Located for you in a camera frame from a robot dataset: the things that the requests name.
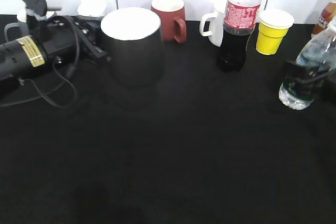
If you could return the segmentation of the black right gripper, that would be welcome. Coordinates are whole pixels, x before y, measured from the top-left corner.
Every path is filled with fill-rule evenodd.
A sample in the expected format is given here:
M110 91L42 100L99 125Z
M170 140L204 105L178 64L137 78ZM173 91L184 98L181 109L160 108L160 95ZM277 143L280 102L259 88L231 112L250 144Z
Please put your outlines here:
M302 66L285 62L288 91L295 96L318 96L322 101L335 101L335 70L319 70L319 66Z

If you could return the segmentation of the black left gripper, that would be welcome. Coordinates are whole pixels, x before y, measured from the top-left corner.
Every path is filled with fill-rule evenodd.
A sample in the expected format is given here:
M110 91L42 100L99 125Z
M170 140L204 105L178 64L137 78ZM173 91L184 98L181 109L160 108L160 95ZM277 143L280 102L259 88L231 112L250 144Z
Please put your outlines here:
M84 59L91 63L110 62L108 53L100 48L103 17L56 16L39 24L39 44L48 55L68 52L76 44L83 48Z

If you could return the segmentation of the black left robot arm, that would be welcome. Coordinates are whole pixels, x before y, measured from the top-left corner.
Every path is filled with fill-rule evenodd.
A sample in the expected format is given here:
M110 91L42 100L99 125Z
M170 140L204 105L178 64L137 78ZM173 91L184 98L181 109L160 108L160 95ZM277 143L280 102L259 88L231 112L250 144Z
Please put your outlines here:
M29 35L2 44L1 96L50 71L57 61L68 65L65 77L71 79L82 50L95 60L105 57L100 49L101 21L101 17L55 16L36 21Z

